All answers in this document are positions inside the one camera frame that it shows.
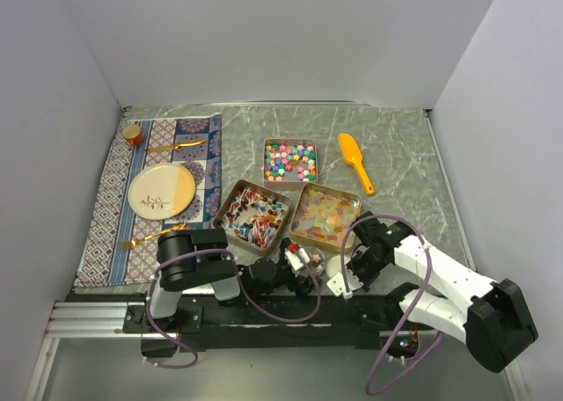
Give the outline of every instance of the cable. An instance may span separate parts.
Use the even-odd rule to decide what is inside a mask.
[[[350,287],[348,285],[348,280],[347,280],[347,275],[346,275],[346,265],[345,265],[345,260],[344,260],[345,253],[344,252],[346,250],[346,241],[348,239],[348,236],[350,235],[352,230],[355,227],[357,227],[359,224],[361,224],[362,222],[366,222],[366,221],[377,219],[377,218],[385,218],[385,219],[391,219],[391,220],[396,221],[396,222],[402,222],[419,239],[421,246],[424,246],[424,244],[425,244],[424,237],[414,227],[414,225],[412,225],[410,222],[406,221],[405,219],[402,219],[402,218],[395,216],[395,215],[383,215],[383,214],[381,214],[381,215],[380,214],[370,215],[370,216],[366,216],[365,218],[362,218],[362,219],[354,222],[350,226],[350,228],[347,229],[346,234],[344,235],[344,239],[342,240],[342,246],[340,248],[340,269],[342,271],[342,277],[344,279],[344,288],[346,289],[347,292],[350,291]],[[438,344],[440,343],[440,341],[443,338],[443,333],[438,332],[435,335],[434,340],[432,341],[430,346],[426,349],[426,351],[424,351],[422,354],[416,354],[414,357],[412,357],[410,359],[410,365],[408,366],[408,368],[406,368],[400,374],[398,374],[393,379],[391,379],[382,388],[379,388],[377,390],[372,390],[370,388],[371,381],[373,381],[373,378],[375,377],[375,374],[377,372],[377,368],[379,368],[381,361],[383,360],[385,355],[387,355],[387,351],[389,350],[389,347],[391,346],[391,344],[393,343],[395,338],[397,338],[398,333],[400,332],[401,328],[403,327],[403,324],[405,324],[409,315],[413,312],[414,307],[419,302],[420,298],[422,297],[422,295],[424,294],[424,292],[428,288],[428,284],[430,282],[430,276],[432,275],[432,258],[430,257],[430,251],[428,250],[428,248],[424,249],[424,253],[426,254],[426,260],[427,260],[426,275],[424,276],[424,280],[422,281],[422,283],[419,287],[419,290],[417,291],[416,295],[414,296],[413,302],[408,306],[408,308],[405,310],[405,313],[403,313],[403,316],[401,317],[401,319],[397,322],[397,324],[393,328],[391,335],[389,336],[387,341],[385,341],[383,348],[379,352],[379,355],[376,357],[376,360],[374,361],[373,365],[371,366],[371,369],[369,370],[368,376],[366,377],[366,381],[365,381],[365,384],[364,384],[364,390],[365,390],[366,394],[368,394],[368,395],[371,395],[371,396],[380,395],[383,392],[385,392],[386,390],[388,390],[390,387],[395,385],[404,376],[406,376],[408,373],[410,373],[421,361],[423,361],[438,346]]]
[[[248,300],[248,302],[252,306],[254,306],[254,308],[257,311],[259,311],[260,313],[262,313],[263,315],[271,317],[274,320],[279,320],[280,322],[283,322],[285,324],[300,324],[301,322],[305,322],[309,319],[314,318],[315,315],[317,315],[318,310],[320,309],[320,304],[321,304],[320,286],[318,285],[317,278],[315,278],[315,274],[313,273],[309,264],[307,264],[305,259],[303,259],[303,256],[301,256],[301,254],[299,254],[299,252],[294,252],[294,254],[299,258],[299,260],[301,260],[301,263],[303,263],[303,265],[307,269],[307,272],[309,273],[309,276],[311,277],[311,279],[313,281],[313,285],[315,286],[315,289],[317,290],[317,305],[315,306],[315,309],[313,309],[313,311],[311,313],[309,313],[307,316],[300,317],[298,319],[288,319],[288,318],[285,318],[285,317],[279,317],[279,316],[276,316],[274,313],[270,313],[266,309],[260,307],[246,292],[245,287],[243,286],[243,282],[240,279],[240,275],[238,274],[238,270],[237,270],[238,285],[240,285],[240,290],[245,295],[246,300]]]
[[[226,249],[199,250],[199,251],[195,251],[195,252],[185,253],[185,254],[182,254],[182,255],[180,255],[176,258],[166,260],[164,263],[157,266],[157,269],[155,269],[155,278],[154,278],[154,280],[152,280],[152,283],[150,284],[149,293],[147,294],[146,302],[150,301],[150,298],[152,297],[152,295],[155,291],[155,288],[157,287],[157,280],[159,279],[160,271],[167,268],[169,265],[180,262],[181,260],[193,258],[193,257],[196,257],[196,256],[202,256],[202,255],[206,255],[206,254],[224,254],[230,260],[232,260],[232,264],[235,267],[235,271],[237,273],[237,281],[238,281],[238,285],[240,286],[240,290],[242,291],[246,300],[256,310],[258,310],[260,313],[262,313],[262,314],[264,314],[268,317],[271,317],[272,319],[279,320],[280,322],[284,322],[284,323],[287,323],[287,324],[298,324],[298,323],[301,323],[301,322],[305,322],[306,320],[313,318],[318,313],[318,310],[320,309],[320,304],[321,304],[320,286],[318,285],[318,281],[315,278],[314,273],[311,270],[311,267],[307,264],[305,259],[303,259],[301,254],[299,254],[298,252],[296,252],[295,255],[299,258],[299,260],[301,260],[301,263],[303,263],[303,265],[307,269],[307,272],[309,272],[309,275],[311,276],[311,279],[313,281],[313,285],[315,286],[315,289],[317,290],[317,305],[315,306],[315,309],[309,315],[307,315],[306,317],[301,317],[301,318],[298,318],[298,319],[288,319],[288,318],[285,318],[285,317],[276,316],[275,314],[270,313],[269,311],[260,307],[246,292],[245,287],[243,286],[243,283],[240,279],[240,275],[238,274],[237,263],[235,262],[235,256]],[[185,350],[187,350],[188,352],[190,352],[191,354],[194,355],[194,359],[192,361],[190,361],[189,363],[186,363],[186,364],[179,364],[179,365],[159,363],[159,362],[157,362],[153,359],[148,359],[148,358],[146,359],[146,361],[148,361],[150,364],[154,365],[155,367],[159,367],[159,368],[175,368],[175,369],[177,369],[177,368],[191,368],[193,365],[195,365],[195,363],[199,359],[199,355],[197,354],[197,352],[193,348],[191,348],[188,344],[182,342],[179,339],[175,339],[174,337],[172,337],[168,333],[166,333],[162,328],[160,328],[160,326],[158,326],[154,317],[150,314],[150,303],[145,303],[145,309],[146,309],[146,313],[147,313],[147,318],[149,319],[149,323],[155,331],[157,331],[160,335],[162,335],[163,337],[165,337],[166,339],[171,341],[176,346],[184,348]]]

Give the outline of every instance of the floor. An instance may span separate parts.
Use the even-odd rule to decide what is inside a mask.
[[[123,120],[216,112],[223,116],[223,199],[242,178],[261,183],[265,139],[310,138],[318,146],[319,184],[360,194],[362,212],[371,210],[406,218],[439,249],[471,266],[423,110],[292,104],[134,106],[126,109]],[[363,164],[376,188],[374,196],[365,195],[354,169],[342,160],[337,140],[341,132],[351,134],[361,147]],[[285,194],[295,206],[299,192]],[[231,248],[239,263],[252,263],[257,258],[240,248]],[[411,273],[388,266],[370,293],[387,294],[405,281],[418,282]],[[123,294],[144,291],[145,287],[77,288],[77,293]],[[187,290],[188,293],[209,291],[207,287]]]

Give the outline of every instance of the placemat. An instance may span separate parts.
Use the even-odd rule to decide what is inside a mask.
[[[141,146],[131,148],[121,137],[128,124],[143,130]],[[118,241],[168,228],[187,221],[188,229],[210,228],[221,202],[221,115],[157,120],[130,120],[121,123],[112,141],[102,171],[90,231],[78,268],[75,286],[105,287],[150,282],[154,273],[157,239],[134,250],[115,250]],[[145,149],[167,144],[206,139],[195,147],[151,152]],[[172,162],[185,166],[196,183],[195,196],[179,215],[165,221],[137,216],[127,200],[127,190],[143,168]]]

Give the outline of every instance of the white plate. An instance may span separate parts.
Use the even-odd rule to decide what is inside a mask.
[[[142,170],[129,186],[133,211],[145,219],[166,219],[187,208],[194,198],[194,177],[178,164],[159,164]]]

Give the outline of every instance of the orange plastic shovel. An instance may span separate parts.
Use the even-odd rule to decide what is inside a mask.
[[[340,150],[342,150],[342,156],[344,157],[344,162],[348,165],[354,166],[355,173],[360,177],[363,189],[368,195],[375,193],[373,185],[369,180],[368,173],[363,169],[362,165],[362,153],[360,148],[358,148],[358,143],[355,142],[354,137],[347,133],[340,133],[338,135],[338,143],[340,144]]]

